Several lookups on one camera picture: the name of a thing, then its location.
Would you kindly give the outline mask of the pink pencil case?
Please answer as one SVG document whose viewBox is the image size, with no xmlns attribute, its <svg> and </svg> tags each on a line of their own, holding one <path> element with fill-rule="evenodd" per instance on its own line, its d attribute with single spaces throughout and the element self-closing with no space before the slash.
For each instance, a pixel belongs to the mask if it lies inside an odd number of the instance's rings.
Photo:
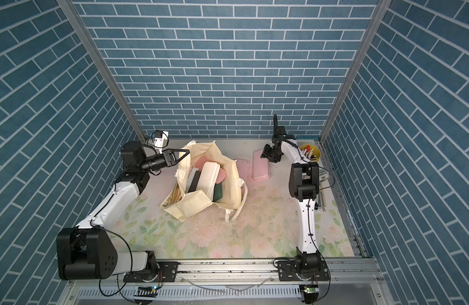
<svg viewBox="0 0 469 305">
<path fill-rule="evenodd" d="M 263 149 L 254 151 L 252 159 L 252 178 L 259 182 L 270 178 L 270 164 L 262 157 Z"/>
<path fill-rule="evenodd" d="M 249 170 L 251 167 L 250 161 L 244 159 L 236 160 L 237 170 L 239 177 L 245 182 L 248 181 Z"/>
</svg>

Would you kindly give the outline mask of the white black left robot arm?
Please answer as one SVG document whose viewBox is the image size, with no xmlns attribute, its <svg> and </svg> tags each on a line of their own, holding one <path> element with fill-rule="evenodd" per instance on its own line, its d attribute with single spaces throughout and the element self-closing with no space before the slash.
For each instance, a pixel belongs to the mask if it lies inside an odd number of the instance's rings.
<svg viewBox="0 0 469 305">
<path fill-rule="evenodd" d="M 154 282 L 160 267 L 152 251 L 120 252 L 110 236 L 128 206 L 144 191 L 153 172 L 176 166 L 189 155 L 187 149 L 165 149 L 148 157 L 141 141 L 124 144 L 123 171 L 102 202 L 76 226 L 62 229 L 56 238 L 59 278 L 103 280 L 123 274 L 125 282 Z"/>
</svg>

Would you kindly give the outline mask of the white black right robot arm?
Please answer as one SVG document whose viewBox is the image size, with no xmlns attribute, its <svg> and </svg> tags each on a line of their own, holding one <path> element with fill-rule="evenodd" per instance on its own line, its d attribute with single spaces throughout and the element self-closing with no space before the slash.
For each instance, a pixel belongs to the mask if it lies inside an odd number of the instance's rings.
<svg viewBox="0 0 469 305">
<path fill-rule="evenodd" d="M 313 279 L 322 267 L 322 257 L 315 237 L 320 167 L 303 155 L 293 135 L 287 134 L 282 127 L 276 127 L 271 144 L 265 145 L 261 157 L 277 163 L 282 156 L 291 162 L 289 193 L 298 202 L 299 243 L 296 247 L 295 272 L 301 278 Z"/>
</svg>

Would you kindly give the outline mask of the floral cream canvas bag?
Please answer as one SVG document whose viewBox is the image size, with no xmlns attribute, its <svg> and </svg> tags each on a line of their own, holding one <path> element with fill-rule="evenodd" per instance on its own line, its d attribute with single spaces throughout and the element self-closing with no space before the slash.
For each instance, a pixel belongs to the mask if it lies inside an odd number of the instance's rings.
<svg viewBox="0 0 469 305">
<path fill-rule="evenodd" d="M 160 208 L 185 221 L 211 205 L 225 210 L 225 221 L 235 221 L 248 195 L 236 161 L 224 156 L 215 142 L 191 141 L 180 154 L 176 184 Z"/>
</svg>

